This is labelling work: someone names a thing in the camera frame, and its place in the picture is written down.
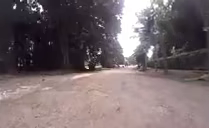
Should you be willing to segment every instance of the dirt road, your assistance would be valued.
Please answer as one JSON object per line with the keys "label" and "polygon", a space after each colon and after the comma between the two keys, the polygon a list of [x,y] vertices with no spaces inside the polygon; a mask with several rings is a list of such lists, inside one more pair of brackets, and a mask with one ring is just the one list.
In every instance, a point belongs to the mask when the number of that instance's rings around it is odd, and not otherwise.
{"label": "dirt road", "polygon": [[209,128],[209,87],[131,69],[2,80],[0,128]]}

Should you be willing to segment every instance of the foliage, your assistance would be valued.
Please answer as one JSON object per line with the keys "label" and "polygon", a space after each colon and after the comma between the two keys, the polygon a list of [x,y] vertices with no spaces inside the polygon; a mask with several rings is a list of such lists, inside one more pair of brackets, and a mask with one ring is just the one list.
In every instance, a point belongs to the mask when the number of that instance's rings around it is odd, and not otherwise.
{"label": "foliage", "polygon": [[6,65],[20,70],[69,66],[83,70],[85,61],[94,68],[100,53],[107,54],[105,60],[119,59],[122,50],[116,37],[122,4],[120,0],[0,0],[0,58],[11,60]]}

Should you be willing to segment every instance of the bright sky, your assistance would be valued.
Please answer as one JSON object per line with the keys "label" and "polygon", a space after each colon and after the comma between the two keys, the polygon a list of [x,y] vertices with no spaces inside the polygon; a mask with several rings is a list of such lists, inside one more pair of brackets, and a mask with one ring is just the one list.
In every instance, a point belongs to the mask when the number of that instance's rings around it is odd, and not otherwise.
{"label": "bright sky", "polygon": [[123,48],[125,57],[132,55],[140,44],[138,38],[131,38],[132,36],[136,36],[133,29],[133,25],[138,21],[136,13],[149,5],[149,0],[125,0],[123,19],[121,21],[122,32],[118,35],[118,40]]}

